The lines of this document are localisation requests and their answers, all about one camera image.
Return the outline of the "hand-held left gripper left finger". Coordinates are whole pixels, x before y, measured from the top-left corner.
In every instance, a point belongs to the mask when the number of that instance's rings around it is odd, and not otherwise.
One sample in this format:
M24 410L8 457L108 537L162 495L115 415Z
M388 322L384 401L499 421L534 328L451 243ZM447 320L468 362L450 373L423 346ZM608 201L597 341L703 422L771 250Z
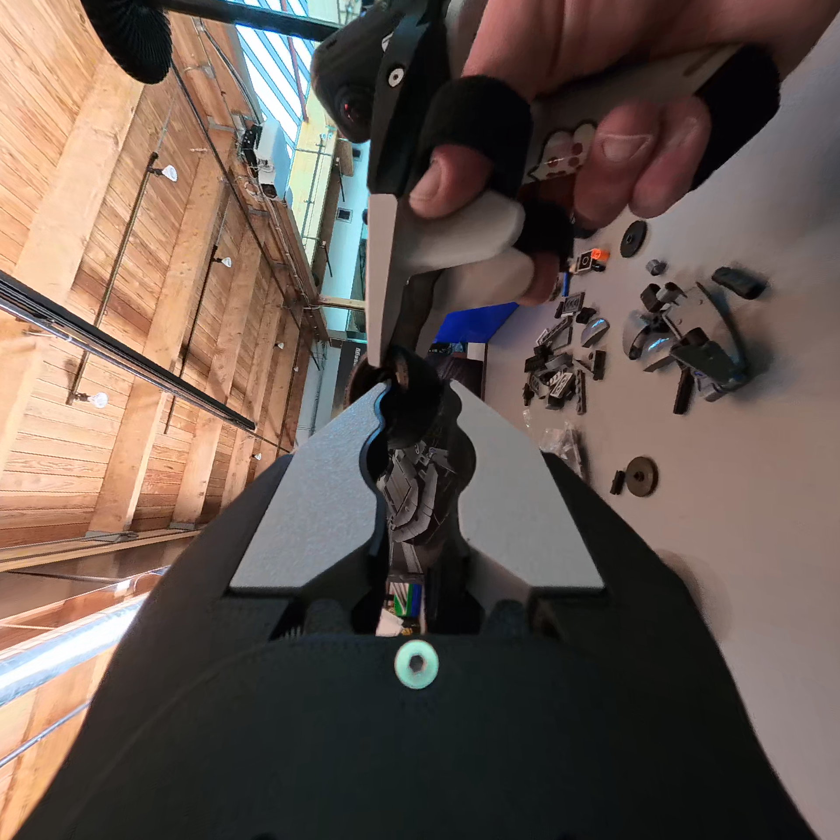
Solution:
M384 532L367 457L385 426L388 390L374 385L299 447L233 574L232 593L332 600L347 613L366 597Z

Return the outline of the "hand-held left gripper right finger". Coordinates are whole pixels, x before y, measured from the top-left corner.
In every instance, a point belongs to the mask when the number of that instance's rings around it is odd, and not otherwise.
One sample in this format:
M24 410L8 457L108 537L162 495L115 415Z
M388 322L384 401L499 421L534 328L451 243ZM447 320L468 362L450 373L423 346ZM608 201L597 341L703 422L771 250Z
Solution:
M462 384L448 391L466 454L457 520L469 594L487 616L500 602L528 612L540 597L602 595L604 580L542 450Z

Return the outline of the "black rubber toy tire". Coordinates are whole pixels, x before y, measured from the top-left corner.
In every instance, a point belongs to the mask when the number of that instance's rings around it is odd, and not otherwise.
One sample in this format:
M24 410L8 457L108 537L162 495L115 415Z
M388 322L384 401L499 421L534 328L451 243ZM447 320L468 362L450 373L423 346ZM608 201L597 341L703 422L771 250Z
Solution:
M381 399L390 450L415 445L433 424L444 390L436 369L414 351L393 345L385 357L386 391Z

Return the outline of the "person's right hand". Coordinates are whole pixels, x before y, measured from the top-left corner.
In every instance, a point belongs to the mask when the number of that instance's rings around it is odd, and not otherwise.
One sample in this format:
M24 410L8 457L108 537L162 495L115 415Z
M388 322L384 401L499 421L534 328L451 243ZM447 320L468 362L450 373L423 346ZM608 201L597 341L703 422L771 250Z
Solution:
M838 1L528 1L486 4L462 77L495 78L532 102L629 60L752 44L788 76L838 14ZM692 188L712 132L695 96L623 101L599 122L574 179L536 186L588 232L625 210L649 219Z

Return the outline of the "clear bag of small parts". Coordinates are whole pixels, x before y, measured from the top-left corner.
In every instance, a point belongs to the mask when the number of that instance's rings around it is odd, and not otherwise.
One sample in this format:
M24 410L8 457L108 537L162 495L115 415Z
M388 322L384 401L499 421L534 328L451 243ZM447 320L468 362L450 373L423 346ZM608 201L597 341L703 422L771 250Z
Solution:
M588 458L577 426L569 421L547 426L537 435L537 443L544 454L557 456L583 482L589 483Z

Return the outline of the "blue plastic bin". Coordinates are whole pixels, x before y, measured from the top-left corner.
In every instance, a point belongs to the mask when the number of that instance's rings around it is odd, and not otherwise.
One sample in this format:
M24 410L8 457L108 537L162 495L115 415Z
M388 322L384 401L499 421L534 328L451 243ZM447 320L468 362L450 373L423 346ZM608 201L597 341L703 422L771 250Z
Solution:
M488 343L518 309L516 302L449 313L434 343Z

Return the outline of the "dark box with car picture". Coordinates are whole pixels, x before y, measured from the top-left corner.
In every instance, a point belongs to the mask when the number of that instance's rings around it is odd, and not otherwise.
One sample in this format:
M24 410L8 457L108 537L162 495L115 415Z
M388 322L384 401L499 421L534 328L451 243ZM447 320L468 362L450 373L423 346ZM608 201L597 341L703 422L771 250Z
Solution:
M486 346L483 343L434 343L426 356L443 383L462 384L482 396ZM445 540L441 529L457 489L451 455L450 415L444 390L437 416L413 446L388 449L388 461L376 485L385 500L387 535L394 564L411 572L429 571Z

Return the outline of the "green and blue box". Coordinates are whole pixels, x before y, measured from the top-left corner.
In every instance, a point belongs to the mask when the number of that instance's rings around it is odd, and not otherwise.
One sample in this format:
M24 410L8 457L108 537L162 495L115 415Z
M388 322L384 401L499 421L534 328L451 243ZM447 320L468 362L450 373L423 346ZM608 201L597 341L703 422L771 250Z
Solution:
M424 577L396 574L388 577L385 596L391 612L399 619L418 620L423 610Z

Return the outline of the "white ceiling unit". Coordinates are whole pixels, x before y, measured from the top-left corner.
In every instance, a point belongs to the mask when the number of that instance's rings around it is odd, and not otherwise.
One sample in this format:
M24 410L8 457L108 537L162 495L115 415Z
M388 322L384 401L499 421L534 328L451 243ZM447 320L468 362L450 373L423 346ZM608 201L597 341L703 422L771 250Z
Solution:
M238 152L261 193L287 202L291 155L280 122L266 117L262 123L250 124L238 140Z

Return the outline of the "pile of grey toy bricks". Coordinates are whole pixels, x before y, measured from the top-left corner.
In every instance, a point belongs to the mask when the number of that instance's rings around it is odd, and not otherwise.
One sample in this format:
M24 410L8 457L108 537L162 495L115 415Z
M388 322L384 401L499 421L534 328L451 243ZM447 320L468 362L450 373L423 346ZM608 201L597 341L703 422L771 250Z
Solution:
M574 354L573 338L579 323L575 316L562 316L552 327L543 330L532 354L524 363L525 382L521 391L523 407L542 401L550 411L559 411L573 404L577 415L585 415L588 408L587 386L600 382L606 372L606 352L600 342Z

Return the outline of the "black round ceiling fixture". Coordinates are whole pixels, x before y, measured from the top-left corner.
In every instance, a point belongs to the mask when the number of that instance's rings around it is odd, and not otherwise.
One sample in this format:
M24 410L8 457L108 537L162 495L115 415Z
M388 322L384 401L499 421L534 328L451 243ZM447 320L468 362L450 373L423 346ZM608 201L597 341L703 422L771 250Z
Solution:
M161 83L172 64L172 30L163 6L153 1L81 1L102 46L132 78Z

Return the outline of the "grey plate brick assembly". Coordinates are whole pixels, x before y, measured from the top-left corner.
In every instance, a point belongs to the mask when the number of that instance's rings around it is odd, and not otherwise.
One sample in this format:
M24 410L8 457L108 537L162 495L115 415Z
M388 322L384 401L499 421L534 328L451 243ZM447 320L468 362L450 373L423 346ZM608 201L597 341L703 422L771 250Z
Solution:
M627 316L623 353L645 372L672 364L689 375L709 403L734 393L752 379L746 350L725 299L707 283L682 288L674 282L649 284L640 309Z

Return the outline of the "silver metal pipe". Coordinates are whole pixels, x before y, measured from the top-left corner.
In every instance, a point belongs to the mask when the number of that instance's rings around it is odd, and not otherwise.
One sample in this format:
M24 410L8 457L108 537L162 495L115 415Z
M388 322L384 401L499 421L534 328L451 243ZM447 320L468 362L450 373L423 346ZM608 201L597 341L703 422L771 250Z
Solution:
M147 598L136 596L4 650L1 706L118 645Z

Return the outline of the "black pin connector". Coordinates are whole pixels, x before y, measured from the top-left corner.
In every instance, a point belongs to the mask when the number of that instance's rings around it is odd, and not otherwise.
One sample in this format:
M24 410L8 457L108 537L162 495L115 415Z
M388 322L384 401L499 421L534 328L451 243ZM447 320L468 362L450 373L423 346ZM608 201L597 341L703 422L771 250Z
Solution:
M711 279L720 287L747 301L760 298L769 285L767 280L733 266L719 267L712 273Z

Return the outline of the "black ceiling track rail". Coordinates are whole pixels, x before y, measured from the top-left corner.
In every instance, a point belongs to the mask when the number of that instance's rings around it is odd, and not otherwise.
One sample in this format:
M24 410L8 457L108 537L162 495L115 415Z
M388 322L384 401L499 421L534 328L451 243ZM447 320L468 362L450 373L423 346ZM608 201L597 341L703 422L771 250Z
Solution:
M256 423L222 404L194 385L142 356L126 344L114 339L58 303L19 282L8 273L1 273L1 309L62 340L79 350L87 351L102 361L127 372L161 392L232 425L247 434L256 435Z

